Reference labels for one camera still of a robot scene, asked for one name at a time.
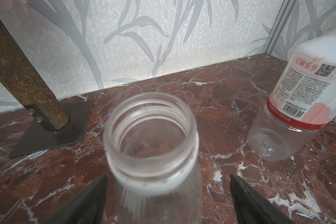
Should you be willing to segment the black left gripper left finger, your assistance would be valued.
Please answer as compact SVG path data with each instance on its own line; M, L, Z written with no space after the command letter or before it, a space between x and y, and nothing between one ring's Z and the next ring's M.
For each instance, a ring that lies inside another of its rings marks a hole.
M106 187L106 175L96 178L43 223L99 224L105 207Z

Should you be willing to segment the white labelled plastic bottle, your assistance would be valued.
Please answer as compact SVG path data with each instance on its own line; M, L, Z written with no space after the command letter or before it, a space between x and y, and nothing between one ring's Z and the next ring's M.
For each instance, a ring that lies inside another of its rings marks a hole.
M296 48L248 133L266 161L291 157L336 117L336 28Z

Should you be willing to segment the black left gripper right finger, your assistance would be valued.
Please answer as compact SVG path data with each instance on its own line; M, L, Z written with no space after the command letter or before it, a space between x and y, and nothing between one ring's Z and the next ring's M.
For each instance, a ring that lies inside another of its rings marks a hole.
M237 175L230 175L230 192L239 224L294 224Z

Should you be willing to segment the small clear bottle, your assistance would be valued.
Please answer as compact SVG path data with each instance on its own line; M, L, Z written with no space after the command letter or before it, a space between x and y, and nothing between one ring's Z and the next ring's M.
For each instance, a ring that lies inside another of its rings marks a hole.
M158 92L126 99L108 116L103 145L119 224L202 222L197 123L181 99Z

